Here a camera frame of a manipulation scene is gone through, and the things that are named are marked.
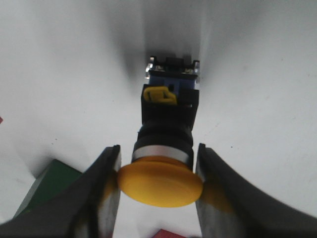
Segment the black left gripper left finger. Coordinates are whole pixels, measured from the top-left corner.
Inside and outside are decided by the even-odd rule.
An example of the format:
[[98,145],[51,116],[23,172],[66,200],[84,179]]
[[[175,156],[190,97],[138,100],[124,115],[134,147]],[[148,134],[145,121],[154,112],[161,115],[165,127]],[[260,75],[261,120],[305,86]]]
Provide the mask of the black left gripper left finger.
[[107,147],[71,186],[0,227],[2,238],[111,238],[120,191],[120,146]]

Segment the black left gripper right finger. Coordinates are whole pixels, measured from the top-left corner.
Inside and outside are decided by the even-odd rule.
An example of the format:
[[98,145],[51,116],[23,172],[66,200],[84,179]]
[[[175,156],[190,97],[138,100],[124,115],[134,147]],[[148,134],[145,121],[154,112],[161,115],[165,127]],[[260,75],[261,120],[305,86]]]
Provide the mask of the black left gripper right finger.
[[196,173],[203,192],[196,201],[204,238],[315,238],[317,219],[252,185],[211,148],[200,144]]

